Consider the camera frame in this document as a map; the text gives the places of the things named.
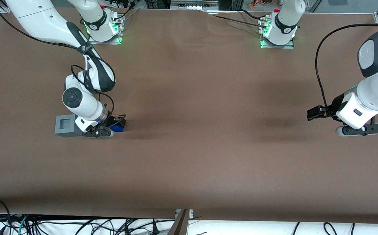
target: black cable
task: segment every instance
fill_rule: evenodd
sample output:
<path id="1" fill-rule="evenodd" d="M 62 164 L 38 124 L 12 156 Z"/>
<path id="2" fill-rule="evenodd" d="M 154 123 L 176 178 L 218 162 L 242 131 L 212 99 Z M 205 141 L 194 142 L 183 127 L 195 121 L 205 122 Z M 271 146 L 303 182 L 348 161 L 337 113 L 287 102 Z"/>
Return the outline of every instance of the black cable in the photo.
<path id="1" fill-rule="evenodd" d="M 300 223 L 300 222 L 296 223 L 296 226 L 295 226 L 295 228 L 293 229 L 293 233 L 292 233 L 292 235 L 295 235 L 296 230 L 297 230 L 297 227 L 299 226 L 299 223 Z"/>
<path id="2" fill-rule="evenodd" d="M 213 15 L 213 16 L 218 17 L 218 18 L 221 18 L 221 19 L 226 19 L 226 20 L 229 20 L 229 21 L 239 22 L 239 23 L 246 24 L 246 25 L 256 26 L 256 27 L 259 27 L 259 28 L 266 28 L 264 25 L 251 24 L 251 23 L 248 23 L 248 22 L 238 21 L 238 20 L 234 20 L 234 19 L 226 18 L 226 17 L 219 16 L 219 15 Z"/>
<path id="3" fill-rule="evenodd" d="M 334 231 L 334 234 L 337 235 L 337 231 L 335 231 L 334 227 L 333 227 L 330 223 L 328 223 L 328 222 L 325 222 L 325 223 L 324 223 L 324 231 L 326 232 L 326 234 L 328 234 L 328 235 L 332 235 L 332 234 L 330 234 L 330 233 L 326 230 L 326 225 L 329 225 L 329 226 L 331 227 L 331 229 Z"/>
<path id="4" fill-rule="evenodd" d="M 75 235 L 79 234 L 79 232 L 87 225 L 89 225 L 90 223 L 92 223 L 94 219 L 91 219 L 91 220 L 88 220 L 86 223 L 84 223 L 82 226 L 80 226 L 80 228 L 77 230 L 77 232 L 75 233 Z"/>
<path id="5" fill-rule="evenodd" d="M 355 223 L 353 223 L 351 226 L 351 233 L 350 233 L 351 235 L 354 235 L 354 227 L 355 227 Z"/>
<path id="6" fill-rule="evenodd" d="M 135 230 L 142 229 L 143 227 L 152 225 L 153 223 L 171 222 L 171 221 L 175 221 L 175 220 L 160 220 L 160 221 L 155 221 L 155 222 L 147 223 L 145 225 L 142 225 L 142 226 L 130 229 L 129 232 L 134 232 Z"/>
<path id="7" fill-rule="evenodd" d="M 20 29 L 16 28 L 15 26 L 13 26 L 3 15 L 2 13 L 0 13 L 0 17 L 10 26 L 12 27 L 14 30 L 18 31 L 19 33 L 29 37 L 30 39 L 34 39 L 36 41 L 39 41 L 39 42 L 42 42 L 42 43 L 46 43 L 46 44 L 50 44 L 50 45 L 55 45 L 55 46 L 64 46 L 64 47 L 68 47 L 68 48 L 71 48 L 71 49 L 76 49 L 74 46 L 70 46 L 70 45 L 67 45 L 65 43 L 51 43 L 51 42 L 46 42 L 46 41 L 43 41 L 43 40 L 39 40 L 39 39 L 36 39 L 34 38 L 33 36 L 31 35 L 28 35 L 24 32 L 22 32 Z"/>
<path id="8" fill-rule="evenodd" d="M 122 115 L 120 115 L 121 118 L 120 118 L 119 120 L 117 120 L 114 124 L 108 126 L 108 128 L 111 128 L 111 127 L 113 127 L 114 125 L 116 125 L 116 124 L 122 122 L 122 120 L 125 119 L 126 116 L 127 116 L 126 114 L 122 114 Z"/>
<path id="9" fill-rule="evenodd" d="M 322 94 L 322 99 L 324 101 L 324 106 L 325 106 L 325 109 L 326 109 L 326 113 L 328 116 L 325 116 L 325 117 L 331 117 L 332 119 L 336 120 L 336 121 L 339 121 L 339 122 L 342 122 L 341 120 L 337 119 L 336 117 L 334 117 L 334 115 L 332 115 L 332 113 L 329 111 L 328 109 L 328 105 L 326 103 L 326 98 L 325 98 L 325 93 L 324 93 L 324 89 L 323 89 L 323 86 L 322 86 L 322 83 L 321 83 L 321 79 L 319 77 L 319 72 L 318 72 L 318 55 L 319 55 L 319 51 L 320 51 L 320 48 L 323 44 L 323 42 L 329 37 L 331 36 L 332 34 L 340 31 L 340 30 L 343 30 L 343 29 L 346 29 L 346 28 L 353 28 L 353 27 L 362 27 L 362 26 L 372 26 L 372 27 L 378 27 L 378 24 L 353 24 L 353 25 L 346 25 L 344 27 L 341 27 L 341 28 L 337 28 L 335 29 L 334 31 L 331 31 L 329 34 L 327 34 L 320 42 L 320 44 L 318 45 L 318 49 L 317 49 L 317 52 L 315 54 L 315 73 L 317 75 L 317 79 L 318 79 L 318 83 L 319 83 L 319 86 L 320 86 L 320 89 L 321 89 L 321 94 Z"/>
<path id="10" fill-rule="evenodd" d="M 113 18 L 113 20 L 115 21 L 115 20 L 117 20 L 117 19 L 120 19 L 120 18 L 124 17 L 124 16 L 128 13 L 128 11 L 129 11 L 130 9 L 132 9 L 132 8 L 129 8 L 129 9 L 128 9 L 125 13 L 123 13 L 120 17 Z"/>
<path id="11" fill-rule="evenodd" d="M 238 11 L 242 11 L 242 12 L 245 12 L 249 17 L 253 18 L 253 19 L 256 19 L 256 20 L 259 20 L 262 16 L 260 17 L 257 17 L 257 16 L 254 16 L 252 14 L 250 14 L 250 12 L 247 12 L 246 10 L 244 9 L 239 9 Z"/>
<path id="12" fill-rule="evenodd" d="M 2 204 L 3 207 L 5 207 L 5 210 L 7 211 L 7 214 L 8 214 L 8 223 L 9 223 L 9 225 L 10 225 L 10 227 L 9 227 L 9 234 L 11 234 L 12 221 L 10 220 L 10 212 L 9 212 L 9 209 L 8 209 L 8 207 L 6 206 L 6 204 L 5 204 L 4 202 L 0 201 L 0 204 Z"/>

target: brown table surface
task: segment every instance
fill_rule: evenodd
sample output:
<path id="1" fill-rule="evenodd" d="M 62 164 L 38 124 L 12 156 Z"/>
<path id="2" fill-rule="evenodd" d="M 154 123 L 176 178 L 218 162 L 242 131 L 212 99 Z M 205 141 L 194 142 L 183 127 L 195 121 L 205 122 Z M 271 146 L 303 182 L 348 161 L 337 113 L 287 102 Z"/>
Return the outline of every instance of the brown table surface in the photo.
<path id="1" fill-rule="evenodd" d="M 75 9 L 59 12 L 79 22 Z M 0 199 L 24 214 L 174 217 L 193 208 L 214 220 L 378 223 L 378 135 L 339 137 L 339 123 L 306 119 L 323 103 L 320 40 L 372 21 L 305 14 L 295 49 L 281 50 L 261 49 L 253 26 L 204 12 L 141 10 L 122 45 L 96 46 L 117 74 L 114 113 L 128 122 L 124 133 L 93 139 L 54 134 L 56 116 L 70 114 L 63 82 L 83 57 L 0 20 Z M 377 30 L 326 41 L 319 65 L 329 102 L 363 78 L 357 50 Z"/>

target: gray cube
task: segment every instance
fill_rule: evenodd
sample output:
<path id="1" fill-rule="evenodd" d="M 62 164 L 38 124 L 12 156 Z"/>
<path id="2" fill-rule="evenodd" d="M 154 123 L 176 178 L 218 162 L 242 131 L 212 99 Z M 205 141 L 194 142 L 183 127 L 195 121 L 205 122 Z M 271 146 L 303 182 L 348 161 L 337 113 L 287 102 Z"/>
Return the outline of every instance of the gray cube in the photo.
<path id="1" fill-rule="evenodd" d="M 75 114 L 57 116 L 54 134 L 61 137 L 82 136 L 83 132 L 74 122 L 76 118 L 77 115 Z"/>

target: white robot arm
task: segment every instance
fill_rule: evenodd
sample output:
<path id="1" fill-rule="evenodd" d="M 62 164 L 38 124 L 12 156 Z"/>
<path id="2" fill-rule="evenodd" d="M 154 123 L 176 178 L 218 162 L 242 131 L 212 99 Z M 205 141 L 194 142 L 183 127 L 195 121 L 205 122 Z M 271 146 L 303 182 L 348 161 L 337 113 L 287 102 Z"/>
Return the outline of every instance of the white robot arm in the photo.
<path id="1" fill-rule="evenodd" d="M 103 9 L 98 0 L 68 0 L 80 13 L 89 34 L 93 39 L 104 42 L 111 39 L 118 31 L 114 30 L 115 12 Z"/>
<path id="2" fill-rule="evenodd" d="M 115 85 L 114 73 L 79 28 L 59 15 L 50 0 L 7 0 L 7 4 L 32 37 L 51 43 L 64 43 L 85 54 L 90 68 L 66 78 L 62 100 L 78 116 L 75 122 L 83 132 L 106 120 L 108 111 L 93 94 L 112 90 Z"/>
<path id="3" fill-rule="evenodd" d="M 280 12 L 273 12 L 271 25 L 263 34 L 275 45 L 286 45 L 295 36 L 297 24 L 305 12 L 304 0 L 285 0 Z"/>
<path id="4" fill-rule="evenodd" d="M 363 43 L 357 58 L 365 79 L 337 96 L 328 110 L 323 106 L 308 110 L 308 120 L 327 117 L 329 112 L 344 122 L 346 126 L 336 129 L 340 136 L 378 134 L 378 124 L 373 122 L 378 114 L 378 32 Z"/>

